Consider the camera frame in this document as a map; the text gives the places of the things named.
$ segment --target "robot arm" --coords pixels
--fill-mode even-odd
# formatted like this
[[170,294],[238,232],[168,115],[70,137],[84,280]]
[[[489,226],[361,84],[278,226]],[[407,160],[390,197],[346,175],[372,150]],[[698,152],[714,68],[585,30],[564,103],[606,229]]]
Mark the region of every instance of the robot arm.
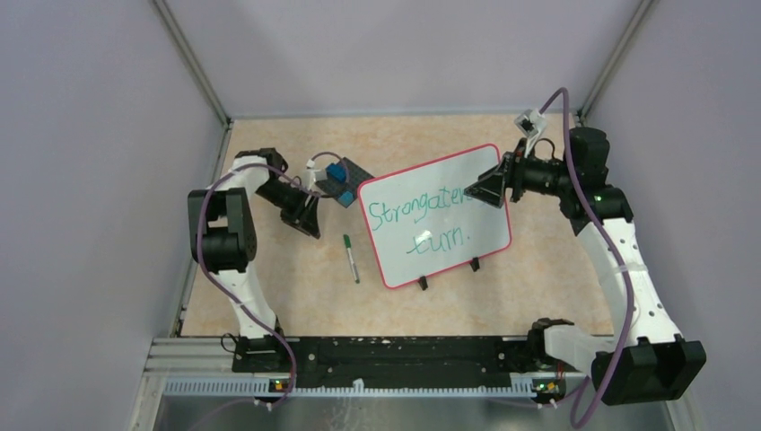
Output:
[[[235,156],[229,172],[245,164],[261,163],[285,172],[288,163],[274,148],[243,152]],[[265,167],[235,172],[212,195],[206,214],[203,232],[197,232],[201,204],[205,189],[193,190],[188,195],[190,245],[193,259],[197,261],[196,238],[203,235],[204,261],[210,272],[228,286],[263,323],[275,328],[275,313],[267,305],[257,277],[254,258],[257,252],[257,236],[249,200],[254,194],[281,208],[280,218],[295,229],[319,238],[316,198],[301,189],[281,182],[278,176]],[[261,339],[267,332],[249,319],[240,306],[231,301],[241,326],[240,335],[248,339]]]
[[[519,124],[524,132],[530,126],[525,121],[522,127]],[[526,135],[528,140],[522,139],[499,165],[479,175],[465,193],[494,207],[504,205],[507,188],[512,189],[512,202],[518,202],[525,190],[559,197],[561,212],[571,222],[597,272],[614,328],[620,330],[626,313],[626,289],[621,274],[624,268],[619,267],[602,235],[584,213],[565,161],[537,158],[530,145],[536,138]],[[700,341],[684,340],[660,302],[638,250],[631,207],[623,191],[606,184],[609,142],[605,133],[594,128],[574,128],[570,135],[573,162],[584,195],[618,246],[634,288],[631,329],[602,400],[616,405],[677,399],[705,363],[703,346]],[[528,345],[533,356],[550,356],[586,373],[597,389],[615,343],[593,337],[569,321],[540,319],[529,332]]]

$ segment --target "white wall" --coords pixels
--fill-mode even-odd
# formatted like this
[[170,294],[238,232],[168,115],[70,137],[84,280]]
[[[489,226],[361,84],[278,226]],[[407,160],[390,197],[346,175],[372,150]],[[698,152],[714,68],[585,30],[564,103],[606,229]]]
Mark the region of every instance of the white wall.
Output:
[[169,0],[233,117],[581,106],[636,0]]
[[0,429],[124,429],[221,127],[147,0],[2,2],[0,57]]
[[660,2],[593,112],[659,294],[708,355],[712,429],[758,429],[758,1]]

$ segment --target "blue block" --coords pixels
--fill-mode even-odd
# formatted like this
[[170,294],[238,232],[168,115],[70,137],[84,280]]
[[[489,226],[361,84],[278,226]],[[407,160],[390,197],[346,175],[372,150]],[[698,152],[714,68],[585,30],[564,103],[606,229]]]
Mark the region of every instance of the blue block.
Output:
[[351,191],[345,191],[336,200],[344,207],[349,207],[354,202],[354,195]]
[[343,166],[331,163],[327,168],[325,168],[325,172],[328,174],[328,176],[332,177],[338,182],[346,182],[346,171],[344,170]]

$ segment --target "whiteboard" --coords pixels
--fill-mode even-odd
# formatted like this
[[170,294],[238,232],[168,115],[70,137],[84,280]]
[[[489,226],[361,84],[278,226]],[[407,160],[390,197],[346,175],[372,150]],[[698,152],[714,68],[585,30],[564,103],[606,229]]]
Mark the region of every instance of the whiteboard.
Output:
[[463,193],[499,161],[499,149],[486,144],[362,183],[364,221],[386,287],[510,245],[507,206],[491,207]]

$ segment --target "beige work surface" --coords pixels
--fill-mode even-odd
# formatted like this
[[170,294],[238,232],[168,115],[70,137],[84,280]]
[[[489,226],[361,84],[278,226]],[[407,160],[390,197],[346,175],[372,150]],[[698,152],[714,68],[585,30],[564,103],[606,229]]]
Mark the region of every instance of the beige work surface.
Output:
[[[561,118],[549,116],[545,136],[562,151]],[[512,150],[521,137],[511,115],[457,115],[236,121],[225,171],[242,150],[274,147],[300,173],[323,150],[352,159],[375,175],[397,171],[484,143]],[[549,156],[540,143],[539,156]],[[318,159],[318,165],[334,162]],[[510,204],[512,245],[416,284],[387,289],[381,282],[359,202],[348,209],[319,202],[319,240],[280,221],[279,210],[255,197],[255,259],[270,307],[291,336],[525,335],[541,317],[565,318],[596,334],[612,333],[594,270],[558,199],[532,193]],[[342,235],[352,239],[362,282],[350,272]],[[237,333],[227,298],[197,273],[182,335]]]

